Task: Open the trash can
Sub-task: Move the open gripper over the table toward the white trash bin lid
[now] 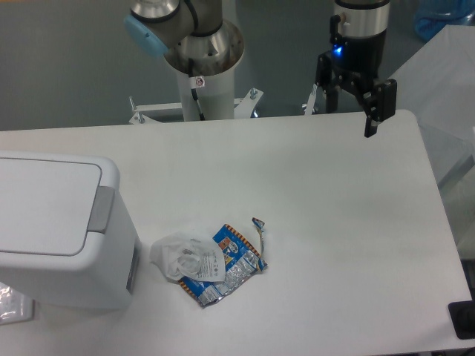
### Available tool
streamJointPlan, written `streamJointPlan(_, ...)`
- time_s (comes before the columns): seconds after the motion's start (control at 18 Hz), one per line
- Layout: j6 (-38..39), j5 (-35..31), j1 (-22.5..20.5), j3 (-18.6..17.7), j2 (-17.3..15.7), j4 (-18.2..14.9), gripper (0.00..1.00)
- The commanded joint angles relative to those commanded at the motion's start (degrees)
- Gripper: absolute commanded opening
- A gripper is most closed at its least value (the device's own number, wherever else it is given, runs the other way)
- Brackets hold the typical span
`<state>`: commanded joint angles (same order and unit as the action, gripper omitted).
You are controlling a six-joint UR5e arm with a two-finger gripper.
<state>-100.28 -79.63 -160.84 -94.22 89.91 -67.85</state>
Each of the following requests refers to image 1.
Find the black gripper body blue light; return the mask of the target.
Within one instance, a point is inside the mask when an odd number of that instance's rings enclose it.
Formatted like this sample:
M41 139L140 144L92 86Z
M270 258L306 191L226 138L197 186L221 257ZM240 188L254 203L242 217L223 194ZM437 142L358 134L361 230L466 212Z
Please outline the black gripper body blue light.
M330 64L340 86L370 92L378 80L387 33L385 12L335 12L330 18Z

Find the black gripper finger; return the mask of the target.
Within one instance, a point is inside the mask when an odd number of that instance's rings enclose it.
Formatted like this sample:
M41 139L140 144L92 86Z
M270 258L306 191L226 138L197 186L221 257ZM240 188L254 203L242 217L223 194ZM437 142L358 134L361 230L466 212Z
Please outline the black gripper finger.
M370 138L377 133L378 126L396 113L397 81L387 79L373 84L371 89L355 83L358 103L366 115L364 136Z
M333 82L333 62L329 51L318 56L315 83L324 92L326 112L336 112L338 109L338 88L337 83Z

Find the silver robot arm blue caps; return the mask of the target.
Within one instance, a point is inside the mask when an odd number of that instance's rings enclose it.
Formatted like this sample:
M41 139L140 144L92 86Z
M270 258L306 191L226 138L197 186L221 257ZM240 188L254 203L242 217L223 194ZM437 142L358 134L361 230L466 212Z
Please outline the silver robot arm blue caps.
M397 83L382 80L381 64L388 1L336 1L330 17L330 49L319 55L312 93L304 113L315 109L322 92L325 110L338 95L356 98L366 116L365 136L396 112ZM235 97L235 68L244 53L240 30L223 17L220 1L133 1L123 21L133 41L149 56L164 58L174 70L186 121L243 119L255 115L262 92Z

